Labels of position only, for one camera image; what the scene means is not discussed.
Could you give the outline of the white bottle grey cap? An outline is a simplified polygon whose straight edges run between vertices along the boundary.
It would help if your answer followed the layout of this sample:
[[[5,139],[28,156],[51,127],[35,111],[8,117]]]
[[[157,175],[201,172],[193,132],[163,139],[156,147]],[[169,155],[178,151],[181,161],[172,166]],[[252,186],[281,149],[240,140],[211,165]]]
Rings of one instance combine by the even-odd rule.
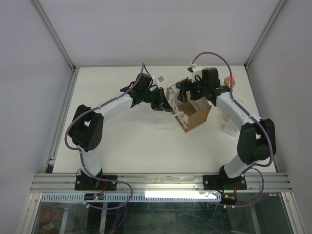
[[[181,81],[172,85],[171,90],[177,100],[183,101],[183,90],[181,89]]]
[[[232,137],[235,137],[239,132],[237,126],[232,121],[228,121],[222,128],[222,131]]]

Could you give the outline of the brown canvas bag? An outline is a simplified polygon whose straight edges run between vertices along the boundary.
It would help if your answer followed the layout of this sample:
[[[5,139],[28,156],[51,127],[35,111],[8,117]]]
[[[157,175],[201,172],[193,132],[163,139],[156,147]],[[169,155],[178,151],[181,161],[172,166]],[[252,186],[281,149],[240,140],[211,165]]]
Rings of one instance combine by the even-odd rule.
[[[187,102],[183,103],[175,98],[171,86],[166,89],[165,94],[173,111],[170,115],[164,114],[168,117],[174,117],[184,132],[187,133],[207,121],[212,106],[205,98],[202,97],[193,101],[190,99],[190,92],[187,92]]]

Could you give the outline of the peach pink-capped bottle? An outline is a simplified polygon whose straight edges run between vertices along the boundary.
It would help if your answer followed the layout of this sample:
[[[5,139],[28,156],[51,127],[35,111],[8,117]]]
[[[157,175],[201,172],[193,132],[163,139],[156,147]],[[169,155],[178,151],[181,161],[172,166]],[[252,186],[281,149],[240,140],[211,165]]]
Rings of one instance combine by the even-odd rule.
[[[232,74],[232,78],[231,76],[228,76],[226,78],[224,78],[224,85],[228,86],[229,88],[230,87],[233,87],[235,86],[235,78],[236,78],[236,75],[235,74]]]

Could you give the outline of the white bottle grey cap front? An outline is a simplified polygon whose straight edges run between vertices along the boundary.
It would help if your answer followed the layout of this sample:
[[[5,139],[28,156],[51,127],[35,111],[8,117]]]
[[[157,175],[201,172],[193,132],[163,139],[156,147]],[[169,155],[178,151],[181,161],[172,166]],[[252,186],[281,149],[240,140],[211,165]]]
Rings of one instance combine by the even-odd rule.
[[[228,121],[222,128],[222,131],[232,137],[235,137],[239,132],[237,126],[232,121]]]

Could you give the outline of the cream wide-cap bottle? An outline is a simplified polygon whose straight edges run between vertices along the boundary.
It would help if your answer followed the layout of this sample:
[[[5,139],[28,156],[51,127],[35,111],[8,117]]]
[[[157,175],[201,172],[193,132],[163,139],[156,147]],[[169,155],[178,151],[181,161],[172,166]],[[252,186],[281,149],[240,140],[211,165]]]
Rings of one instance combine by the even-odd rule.
[[[230,117],[226,113],[223,113],[223,118],[224,118],[225,121],[229,121],[230,120]]]

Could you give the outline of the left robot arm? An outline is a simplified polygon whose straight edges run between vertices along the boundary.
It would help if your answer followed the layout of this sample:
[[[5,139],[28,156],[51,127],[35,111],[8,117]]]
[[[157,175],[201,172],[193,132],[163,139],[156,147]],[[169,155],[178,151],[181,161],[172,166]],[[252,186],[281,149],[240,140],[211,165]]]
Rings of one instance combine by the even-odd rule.
[[[65,133],[65,145],[80,154],[82,171],[86,176],[85,184],[91,189],[98,189],[102,184],[102,168],[95,148],[102,139],[103,125],[119,113],[145,102],[151,109],[172,112],[164,89],[152,89],[152,76],[140,73],[130,85],[120,89],[120,93],[111,100],[94,108],[80,105],[75,112],[72,123]]]

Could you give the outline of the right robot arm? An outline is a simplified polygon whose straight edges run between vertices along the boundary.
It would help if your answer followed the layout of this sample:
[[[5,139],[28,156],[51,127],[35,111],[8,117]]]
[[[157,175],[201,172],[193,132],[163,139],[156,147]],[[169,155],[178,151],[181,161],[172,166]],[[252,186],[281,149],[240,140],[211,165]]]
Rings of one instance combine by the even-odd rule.
[[[235,179],[243,175],[252,166],[260,166],[266,159],[272,163],[276,153],[274,122],[267,118],[254,117],[238,102],[230,87],[221,85],[216,68],[202,68],[191,64],[188,71],[191,79],[176,83],[179,91],[177,99],[186,102],[187,95],[195,101],[206,98],[215,107],[227,114],[239,130],[237,154],[219,170],[218,184],[228,189]]]

